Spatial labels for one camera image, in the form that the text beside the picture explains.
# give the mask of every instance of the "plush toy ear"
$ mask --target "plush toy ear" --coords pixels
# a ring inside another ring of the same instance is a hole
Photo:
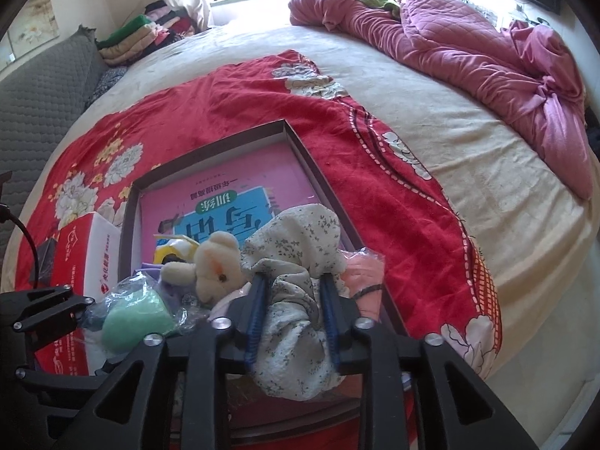
[[[228,231],[216,231],[208,239],[211,242],[219,243],[224,247],[239,249],[238,239]]]
[[[160,276],[164,282],[176,286],[196,284],[196,268],[187,262],[167,262],[161,267]]]

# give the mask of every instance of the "pink blanket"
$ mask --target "pink blanket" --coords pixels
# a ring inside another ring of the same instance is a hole
[[[469,92],[517,131],[579,197],[592,196],[584,87],[560,36],[513,22],[498,32],[460,0],[404,0],[401,23],[359,0],[292,0],[293,25],[324,25]]]

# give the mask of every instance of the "stack of folded clothes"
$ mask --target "stack of folded clothes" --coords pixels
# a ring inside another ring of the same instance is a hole
[[[176,32],[164,28],[146,15],[138,15],[108,39],[96,42],[96,46],[109,66],[130,66],[178,40],[181,37]]]
[[[168,29],[181,37],[189,37],[196,33],[194,22],[183,10],[173,10],[164,0],[150,3],[145,9],[146,16],[157,25]]]

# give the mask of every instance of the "beige bed sheet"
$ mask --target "beige bed sheet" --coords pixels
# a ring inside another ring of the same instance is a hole
[[[594,159],[592,200],[578,200],[483,105],[341,34],[289,25],[257,30],[230,24],[136,63],[70,129],[46,164],[21,220],[30,217],[59,154],[98,119],[221,65],[290,48],[313,60],[387,123],[441,183],[464,218],[499,295],[503,345],[497,370],[532,338],[577,275],[600,224],[600,165]],[[18,231],[10,238],[3,290],[13,289],[20,239]]]

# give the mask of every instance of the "plush toy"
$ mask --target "plush toy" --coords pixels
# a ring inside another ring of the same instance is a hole
[[[239,267],[238,239],[216,231],[194,253],[194,263],[168,262],[160,270],[163,281],[173,285],[196,284],[198,299],[214,305],[246,282]]]

